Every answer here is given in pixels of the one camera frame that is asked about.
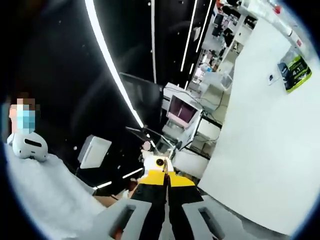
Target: white vr headset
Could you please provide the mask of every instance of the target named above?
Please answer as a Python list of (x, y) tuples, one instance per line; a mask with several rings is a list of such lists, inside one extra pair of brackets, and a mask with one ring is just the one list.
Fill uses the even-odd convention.
[(44, 162), (48, 157), (48, 145), (43, 137), (35, 132), (11, 134), (7, 143), (12, 146), (14, 154), (20, 159), (35, 159)]

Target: face mask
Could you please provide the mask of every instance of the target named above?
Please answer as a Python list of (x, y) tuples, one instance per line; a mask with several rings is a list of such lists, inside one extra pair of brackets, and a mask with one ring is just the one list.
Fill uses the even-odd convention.
[(16, 106), (16, 128), (23, 134), (30, 134), (36, 128), (36, 111), (29, 110), (29, 105)]

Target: poster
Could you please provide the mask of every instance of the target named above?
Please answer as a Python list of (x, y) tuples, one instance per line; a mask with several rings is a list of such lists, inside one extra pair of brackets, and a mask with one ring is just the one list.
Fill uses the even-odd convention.
[(310, 67), (303, 57), (296, 53), (294, 47), (289, 49), (277, 64), (277, 67), (282, 76), (287, 93), (291, 93), (297, 89), (312, 75)]

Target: ceiling light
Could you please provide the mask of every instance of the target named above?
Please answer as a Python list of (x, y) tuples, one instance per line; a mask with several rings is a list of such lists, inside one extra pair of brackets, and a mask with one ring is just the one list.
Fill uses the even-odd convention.
[(153, 81), (157, 83), (157, 74), (156, 74), (156, 41), (155, 41), (155, 0), (151, 0), (151, 45), (152, 45), (152, 67), (153, 67)]
[(212, 4), (212, 0), (210, 0), (209, 7), (208, 7), (208, 11), (206, 12), (206, 16), (205, 16), (205, 19), (204, 19), (204, 24), (203, 24), (202, 31), (201, 31), (201, 34), (200, 34), (198, 46), (196, 47), (196, 50), (195, 50), (196, 53), (197, 53), (198, 50), (199, 50), (200, 43), (201, 43), (201, 39), (202, 39), (202, 36), (203, 36), (203, 34), (204, 34), (204, 31), (205, 31), (205, 27), (206, 27), (207, 19), (208, 19), (208, 16), (209, 16), (211, 4)]
[(189, 83), (188, 81), (185, 82), (184, 90), (187, 89), (188, 83)]
[(184, 65), (185, 65), (185, 60), (186, 60), (189, 40), (190, 40), (191, 29), (192, 29), (192, 25), (194, 23), (194, 18), (195, 18), (195, 13), (196, 13), (196, 8), (197, 8), (197, 2), (198, 2), (198, 0), (194, 1), (194, 6), (193, 6), (193, 11), (192, 11), (192, 16), (191, 16), (191, 23), (190, 23), (190, 27), (189, 27), (188, 37), (186, 38), (186, 44), (185, 44), (185, 49), (184, 49), (184, 54), (183, 54), (183, 58), (182, 58), (182, 64), (181, 64), (180, 72), (182, 72), (184, 70)]
[(194, 68), (194, 63), (191, 64), (189, 75), (192, 73), (192, 69)]
[(131, 176), (131, 175), (133, 175), (133, 174), (136, 174), (137, 172), (140, 172), (142, 169), (144, 169), (144, 168), (141, 167), (141, 168), (139, 168), (138, 170), (135, 170), (135, 171), (133, 171), (133, 172), (130, 172), (130, 173), (127, 174), (127, 175), (124, 175), (122, 178), (125, 179), (125, 178), (127, 178), (127, 177), (129, 177), (129, 176)]
[(137, 121), (137, 123), (139, 124), (139, 126), (141, 128), (144, 127), (144, 124), (142, 123), (140, 117), (138, 116), (137, 112), (134, 110), (131, 102), (130, 102), (130, 99), (129, 99), (129, 96), (126, 92), (126, 89), (123, 85), (123, 83), (121, 82), (121, 79), (119, 77), (119, 74), (117, 72), (117, 69), (116, 69), (116, 66), (111, 58), (111, 55), (110, 55), (110, 52), (108, 50), (108, 47), (107, 47), (107, 44), (105, 42), (105, 39), (104, 39), (104, 36), (102, 34), (102, 31), (101, 31), (101, 28), (100, 28), (100, 25), (99, 25), (99, 21), (98, 21), (98, 17), (97, 17), (97, 13), (96, 13), (96, 10), (95, 10), (95, 5), (94, 5), (94, 0), (85, 0), (85, 6), (86, 6), (86, 10), (88, 12), (88, 15), (89, 15), (89, 19), (90, 19), (90, 23), (91, 23), (91, 26), (92, 26), (92, 29), (93, 29), (93, 32), (94, 32), (94, 35), (95, 35), (95, 38), (98, 42), (98, 45), (100, 47), (100, 50), (102, 52), (102, 55), (104, 57), (104, 60), (111, 72), (111, 75), (124, 99), (124, 101), (126, 102), (126, 104), (128, 105), (132, 115), (134, 116), (135, 120)]
[(151, 140), (150, 143), (151, 143), (152, 147), (156, 148), (154, 141)]
[(104, 183), (104, 184), (101, 184), (101, 185), (99, 185), (99, 186), (95, 186), (93, 189), (94, 189), (94, 190), (102, 189), (102, 188), (104, 188), (105, 186), (110, 185), (111, 183), (112, 183), (112, 181), (108, 181), (108, 182), (106, 182), (106, 183)]

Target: desk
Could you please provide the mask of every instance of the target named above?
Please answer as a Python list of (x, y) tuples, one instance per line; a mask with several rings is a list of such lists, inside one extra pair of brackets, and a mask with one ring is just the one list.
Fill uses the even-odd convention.
[(172, 160), (173, 167), (198, 179), (201, 179), (208, 162), (208, 159), (186, 149), (176, 151)]
[(274, 26), (258, 20), (235, 62), (226, 118), (199, 183), (232, 211), (289, 236), (320, 186), (318, 57), (307, 62), (311, 78), (290, 94), (282, 81), (268, 85), (265, 79), (290, 46)]

